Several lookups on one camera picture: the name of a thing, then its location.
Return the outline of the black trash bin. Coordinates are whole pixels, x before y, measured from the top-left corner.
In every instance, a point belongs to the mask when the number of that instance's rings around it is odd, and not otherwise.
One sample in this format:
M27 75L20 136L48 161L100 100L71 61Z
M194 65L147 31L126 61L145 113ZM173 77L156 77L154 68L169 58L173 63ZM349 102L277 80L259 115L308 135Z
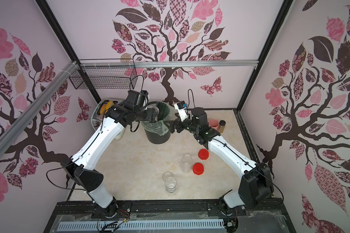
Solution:
M170 118L170 106L164 102L149 102L147 109L155 109L158 112L154 122L142 121L148 140L157 145L167 142L171 133L164 122Z

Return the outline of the red jar lid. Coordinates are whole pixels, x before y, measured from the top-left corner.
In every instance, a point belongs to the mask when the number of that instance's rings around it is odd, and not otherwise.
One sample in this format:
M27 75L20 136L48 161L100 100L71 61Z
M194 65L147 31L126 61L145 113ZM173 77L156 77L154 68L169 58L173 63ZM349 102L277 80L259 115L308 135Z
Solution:
M195 175L202 175L204 173L204 166L201 163L195 163L192 167L192 171Z
M198 152L198 157L201 159L201 160L207 160L209 158L210 154L209 154L209 151L207 149L201 149L199 152Z

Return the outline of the oatmeal jar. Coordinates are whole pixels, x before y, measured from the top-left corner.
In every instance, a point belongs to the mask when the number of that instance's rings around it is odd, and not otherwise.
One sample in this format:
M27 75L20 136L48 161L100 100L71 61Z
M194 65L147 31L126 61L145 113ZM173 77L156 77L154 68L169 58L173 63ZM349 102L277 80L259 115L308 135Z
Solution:
M189 154L185 154L181 158L181 169L183 172L190 172L193 166L193 159Z

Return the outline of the clear jar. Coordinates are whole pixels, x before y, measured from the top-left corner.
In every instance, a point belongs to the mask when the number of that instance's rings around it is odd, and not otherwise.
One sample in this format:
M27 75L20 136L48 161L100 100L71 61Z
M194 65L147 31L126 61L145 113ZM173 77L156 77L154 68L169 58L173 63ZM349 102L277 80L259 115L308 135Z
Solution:
M165 189L169 193L174 193L177 189L177 180L175 177L169 177L165 180Z

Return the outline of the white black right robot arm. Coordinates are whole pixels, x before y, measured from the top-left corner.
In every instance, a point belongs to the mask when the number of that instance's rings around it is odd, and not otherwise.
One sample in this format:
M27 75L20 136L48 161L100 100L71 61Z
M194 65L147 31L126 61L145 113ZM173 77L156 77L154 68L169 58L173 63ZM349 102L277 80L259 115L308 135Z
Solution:
M205 110L197 107L188 113L185 103L176 103L176 119L165 123L171 133L186 130L208 151L218 155L241 179L239 188L227 192L221 202L227 208L244 206L254 208L274 192L269 168L256 163L231 146L221 134L208 123Z

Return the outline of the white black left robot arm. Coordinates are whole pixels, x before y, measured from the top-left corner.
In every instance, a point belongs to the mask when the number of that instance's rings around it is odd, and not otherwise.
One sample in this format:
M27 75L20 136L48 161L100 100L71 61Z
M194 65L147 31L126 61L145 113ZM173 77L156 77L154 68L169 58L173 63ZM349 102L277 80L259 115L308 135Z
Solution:
M62 165L66 173L82 187L107 217L117 213L116 199L103 184L104 176L95 167L113 139L126 126L137 122L154 122L159 110L148 108L149 93L129 90L125 100L113 104L102 113L102 122L87 143L72 156L71 161Z

